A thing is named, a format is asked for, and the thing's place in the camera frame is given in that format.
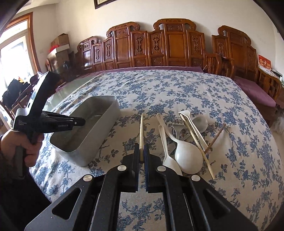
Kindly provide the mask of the person's left hand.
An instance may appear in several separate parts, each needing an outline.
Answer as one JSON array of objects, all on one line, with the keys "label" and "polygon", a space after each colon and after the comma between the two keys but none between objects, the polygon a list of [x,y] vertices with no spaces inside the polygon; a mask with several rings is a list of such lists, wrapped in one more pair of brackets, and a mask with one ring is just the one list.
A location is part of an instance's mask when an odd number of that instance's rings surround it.
[{"label": "person's left hand", "polygon": [[22,147],[26,149],[25,165],[33,167],[37,162],[43,140],[44,134],[40,133],[36,143],[32,144],[24,133],[9,130],[1,138],[1,154],[4,160],[11,164],[16,153],[16,147]]}]

